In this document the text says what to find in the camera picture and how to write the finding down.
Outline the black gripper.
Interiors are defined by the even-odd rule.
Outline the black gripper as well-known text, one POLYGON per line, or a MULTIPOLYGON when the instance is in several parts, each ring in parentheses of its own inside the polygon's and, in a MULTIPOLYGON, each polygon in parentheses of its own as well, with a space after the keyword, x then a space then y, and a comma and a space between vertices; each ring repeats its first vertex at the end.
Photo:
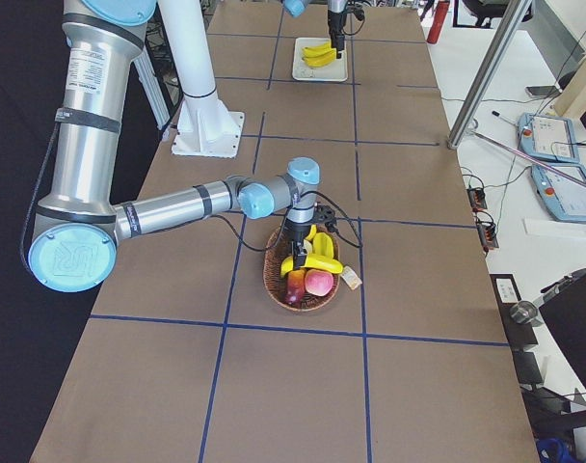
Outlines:
POLYGON ((336 50, 336 58, 342 57, 345 48, 345 12, 333 12, 328 10, 328 30, 332 35, 332 47, 336 50))
POLYGON ((304 240, 311 232, 312 223, 307 221, 298 223, 286 219, 284 222, 285 235, 291 243, 291 256, 293 268, 300 269, 306 263, 306 248, 304 240))

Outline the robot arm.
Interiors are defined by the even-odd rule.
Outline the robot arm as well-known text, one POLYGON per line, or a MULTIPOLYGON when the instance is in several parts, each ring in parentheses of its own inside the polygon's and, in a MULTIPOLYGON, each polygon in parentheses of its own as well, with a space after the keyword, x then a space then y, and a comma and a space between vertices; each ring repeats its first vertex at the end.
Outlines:
POLYGON ((347 22, 348 2, 345 0, 309 1, 309 0, 283 0, 280 1, 284 10, 291 17, 299 17, 308 8, 324 6, 327 12, 327 23, 331 47, 335 51, 335 57, 340 59, 345 49, 345 26, 347 22))
POLYGON ((251 219, 276 211, 294 260, 314 221, 319 165, 292 159, 267 180, 232 176, 157 198, 112 204, 110 192, 131 64, 143 52, 147 22, 160 14, 183 93, 173 151, 232 158, 244 117, 217 93, 200 4, 196 1, 67 1, 63 29, 70 46, 62 106, 51 145, 50 192, 36 206, 27 263, 44 286, 77 292, 101 284, 120 242, 239 210, 251 219))

